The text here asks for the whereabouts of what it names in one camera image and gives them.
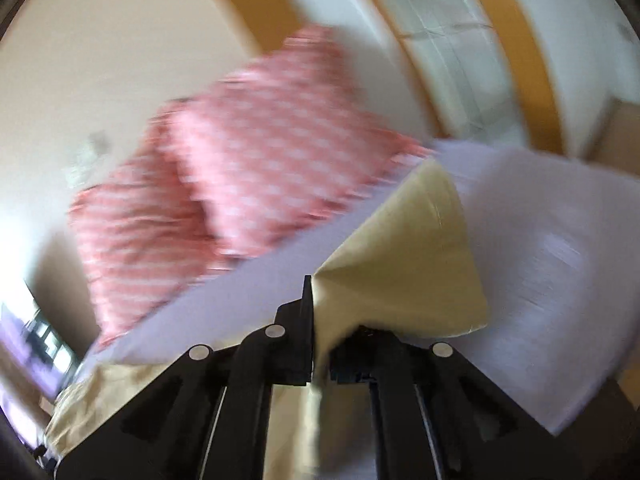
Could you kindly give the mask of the pink polka dot pillow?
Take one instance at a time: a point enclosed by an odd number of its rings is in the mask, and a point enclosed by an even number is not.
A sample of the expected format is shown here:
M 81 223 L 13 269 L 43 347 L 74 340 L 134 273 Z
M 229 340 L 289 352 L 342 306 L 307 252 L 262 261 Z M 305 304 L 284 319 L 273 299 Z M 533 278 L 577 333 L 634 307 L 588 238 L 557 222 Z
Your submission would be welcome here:
M 427 153 L 361 106 L 345 50 L 320 25 L 177 104 L 166 125 L 217 252 L 232 259 L 270 252 Z
M 169 153 L 170 122 L 185 105 L 161 107 L 134 154 L 78 192 L 68 210 L 101 348 L 191 286 L 232 268 Z

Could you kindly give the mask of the dark framed window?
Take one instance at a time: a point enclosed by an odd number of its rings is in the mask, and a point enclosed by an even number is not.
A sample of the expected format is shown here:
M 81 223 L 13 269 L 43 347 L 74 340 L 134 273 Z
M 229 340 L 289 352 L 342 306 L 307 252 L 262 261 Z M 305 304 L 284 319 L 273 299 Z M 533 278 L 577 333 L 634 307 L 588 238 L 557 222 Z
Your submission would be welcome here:
M 1 285 L 1 385 L 26 410 L 40 412 L 74 378 L 73 349 L 24 283 Z

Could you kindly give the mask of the lavender textured bed sheet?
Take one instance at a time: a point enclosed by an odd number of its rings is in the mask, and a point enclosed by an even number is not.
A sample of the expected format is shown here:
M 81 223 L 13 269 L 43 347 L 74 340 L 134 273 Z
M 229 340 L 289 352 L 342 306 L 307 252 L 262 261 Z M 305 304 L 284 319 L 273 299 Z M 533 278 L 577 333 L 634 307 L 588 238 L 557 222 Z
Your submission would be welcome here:
M 568 425 L 639 335 L 639 182 L 515 146 L 439 141 L 460 195 L 490 307 L 454 346 L 552 432 Z M 104 349 L 96 364 L 165 363 L 194 344 L 232 346 L 297 299 L 306 275 L 390 195 L 381 185 L 347 214 L 189 289 Z

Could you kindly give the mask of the khaki beige pants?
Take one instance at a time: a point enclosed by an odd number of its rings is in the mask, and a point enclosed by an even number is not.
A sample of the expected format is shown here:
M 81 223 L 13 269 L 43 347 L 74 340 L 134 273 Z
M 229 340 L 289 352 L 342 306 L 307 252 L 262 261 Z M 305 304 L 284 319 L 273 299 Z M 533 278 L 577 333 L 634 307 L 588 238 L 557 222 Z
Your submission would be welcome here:
M 269 427 L 266 476 L 308 479 L 320 440 L 352 422 L 355 393 L 331 393 L 329 355 L 358 326 L 399 335 L 457 337 L 485 327 L 488 305 L 469 246 L 459 195 L 427 159 L 326 259 L 311 278 L 314 377 L 279 386 Z

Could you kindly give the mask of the brown wooden cabinet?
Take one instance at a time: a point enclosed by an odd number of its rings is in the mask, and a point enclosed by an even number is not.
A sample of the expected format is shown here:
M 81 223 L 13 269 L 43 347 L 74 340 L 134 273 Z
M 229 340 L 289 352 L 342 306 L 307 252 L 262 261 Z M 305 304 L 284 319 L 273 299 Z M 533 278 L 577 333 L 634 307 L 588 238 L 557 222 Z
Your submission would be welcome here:
M 612 99 L 597 123 L 586 161 L 639 177 L 639 132 L 639 105 Z

